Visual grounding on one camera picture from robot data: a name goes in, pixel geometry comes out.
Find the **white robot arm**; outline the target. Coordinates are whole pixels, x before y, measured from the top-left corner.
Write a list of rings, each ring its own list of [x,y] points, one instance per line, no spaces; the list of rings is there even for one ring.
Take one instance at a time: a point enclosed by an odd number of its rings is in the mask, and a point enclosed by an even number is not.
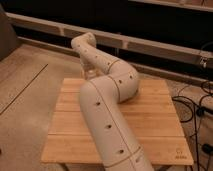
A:
[[[71,41],[80,55],[87,81],[81,86],[81,112],[106,171],[154,171],[118,104],[134,97],[139,76],[129,63],[96,48],[85,33]]]

